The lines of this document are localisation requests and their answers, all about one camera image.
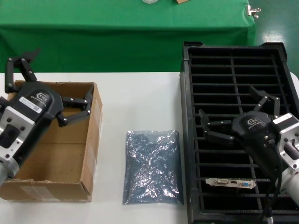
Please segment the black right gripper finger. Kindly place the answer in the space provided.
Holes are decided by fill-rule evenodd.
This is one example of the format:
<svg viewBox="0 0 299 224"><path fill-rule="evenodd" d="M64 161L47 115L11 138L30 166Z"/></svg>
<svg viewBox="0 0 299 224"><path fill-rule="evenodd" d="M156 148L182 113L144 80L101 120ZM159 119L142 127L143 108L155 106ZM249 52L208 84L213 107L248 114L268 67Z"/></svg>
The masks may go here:
<svg viewBox="0 0 299 224"><path fill-rule="evenodd" d="M210 121L209 117L204 113L202 109L199 109L199 117L203 129L204 138L206 141L219 145L224 145L227 147L234 146L235 137L232 135L231 131L232 120ZM229 127L230 134L214 131L215 127L221 130L226 130Z"/></svg>
<svg viewBox="0 0 299 224"><path fill-rule="evenodd" d="M280 98L268 94L264 90L257 90L254 86L249 87L251 97L257 102L253 111L261 112L264 108L273 109L273 117L280 116Z"/></svg>

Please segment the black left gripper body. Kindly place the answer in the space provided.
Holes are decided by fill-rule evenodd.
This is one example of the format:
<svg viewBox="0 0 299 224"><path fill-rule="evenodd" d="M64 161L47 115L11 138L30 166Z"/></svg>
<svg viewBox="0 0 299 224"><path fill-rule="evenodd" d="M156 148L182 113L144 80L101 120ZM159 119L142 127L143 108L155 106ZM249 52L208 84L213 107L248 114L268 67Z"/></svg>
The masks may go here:
<svg viewBox="0 0 299 224"><path fill-rule="evenodd" d="M23 83L17 95L10 100L10 106L35 122L25 141L13 156L21 167L64 107L61 96L41 82Z"/></svg>

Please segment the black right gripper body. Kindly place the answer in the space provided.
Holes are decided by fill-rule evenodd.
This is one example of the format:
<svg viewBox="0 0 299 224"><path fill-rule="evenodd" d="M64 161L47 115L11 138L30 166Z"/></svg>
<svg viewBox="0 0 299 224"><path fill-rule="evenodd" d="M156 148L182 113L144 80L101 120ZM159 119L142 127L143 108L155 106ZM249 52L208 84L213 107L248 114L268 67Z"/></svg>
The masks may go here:
<svg viewBox="0 0 299 224"><path fill-rule="evenodd" d="M275 138L271 119L264 112L250 111L232 120L235 146L249 154L269 180L278 179L278 155L266 145L265 137Z"/></svg>

